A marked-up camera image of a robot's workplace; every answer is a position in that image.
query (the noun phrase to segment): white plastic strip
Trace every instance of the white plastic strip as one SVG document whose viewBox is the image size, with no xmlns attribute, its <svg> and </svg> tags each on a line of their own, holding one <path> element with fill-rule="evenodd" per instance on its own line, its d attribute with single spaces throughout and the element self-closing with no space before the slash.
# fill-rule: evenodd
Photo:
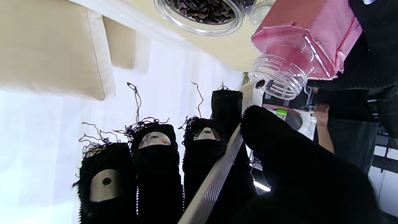
<svg viewBox="0 0 398 224">
<path fill-rule="evenodd" d="M 225 155 L 214 164 L 178 224 L 206 223 L 242 143 L 239 124 L 227 144 Z"/>
</svg>

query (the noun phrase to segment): beige table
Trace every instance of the beige table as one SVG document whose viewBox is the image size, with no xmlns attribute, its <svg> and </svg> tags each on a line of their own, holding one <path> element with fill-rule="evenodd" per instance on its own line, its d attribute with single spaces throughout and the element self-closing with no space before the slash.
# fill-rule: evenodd
<svg viewBox="0 0 398 224">
<path fill-rule="evenodd" d="M 153 0 L 124 1 L 237 71 L 249 71 L 259 56 L 250 39 L 255 28 L 251 25 L 248 17 L 245 18 L 243 26 L 235 33 L 222 37 L 206 37 L 188 33 L 170 24 L 158 13 Z"/>
</svg>

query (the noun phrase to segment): metal fingertip plate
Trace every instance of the metal fingertip plate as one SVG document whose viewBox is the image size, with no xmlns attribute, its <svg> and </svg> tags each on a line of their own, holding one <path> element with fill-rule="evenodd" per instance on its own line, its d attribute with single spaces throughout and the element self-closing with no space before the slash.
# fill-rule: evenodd
<svg viewBox="0 0 398 224">
<path fill-rule="evenodd" d="M 212 129 L 212 128 L 203 128 L 202 130 L 199 130 L 196 132 L 193 136 L 193 140 L 217 140 L 221 141 L 220 134 Z"/>
<path fill-rule="evenodd" d="M 151 132 L 146 134 L 140 144 L 138 149 L 142 149 L 151 145 L 171 145 L 171 141 L 167 135 L 162 132 Z"/>
</svg>

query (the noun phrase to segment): person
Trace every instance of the person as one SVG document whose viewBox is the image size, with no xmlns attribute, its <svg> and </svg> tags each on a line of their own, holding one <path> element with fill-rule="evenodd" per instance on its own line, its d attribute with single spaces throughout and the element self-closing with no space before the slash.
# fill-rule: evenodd
<svg viewBox="0 0 398 224">
<path fill-rule="evenodd" d="M 315 106 L 316 128 L 319 145 L 334 154 L 334 146 L 328 130 L 329 109 L 330 106 L 327 104 L 318 104 Z"/>
<path fill-rule="evenodd" d="M 376 146 L 378 123 L 368 107 L 368 90 L 320 89 L 314 142 L 368 174 Z"/>
</svg>

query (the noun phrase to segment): glass jar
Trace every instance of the glass jar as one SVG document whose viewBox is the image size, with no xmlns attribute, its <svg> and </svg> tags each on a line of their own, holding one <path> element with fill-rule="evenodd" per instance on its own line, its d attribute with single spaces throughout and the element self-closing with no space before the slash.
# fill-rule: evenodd
<svg viewBox="0 0 398 224">
<path fill-rule="evenodd" d="M 256 29 L 260 26 L 275 2 L 276 0 L 265 0 L 264 2 L 256 5 L 256 7 L 250 13 L 250 22 Z"/>
<path fill-rule="evenodd" d="M 256 4 L 256 0 L 185 0 L 185 2 L 194 2 L 195 4 L 200 4 L 201 2 L 211 4 L 210 2 L 212 1 L 219 2 L 219 4 L 224 2 L 234 13 L 234 18 L 226 22 L 205 24 L 202 21 L 197 22 L 192 17 L 182 16 L 178 9 L 170 6 L 170 1 L 171 0 L 154 0 L 154 4 L 160 15 L 173 25 L 185 31 L 205 36 L 223 36 L 235 32 L 242 26 L 243 19 L 250 14 Z"/>
</svg>

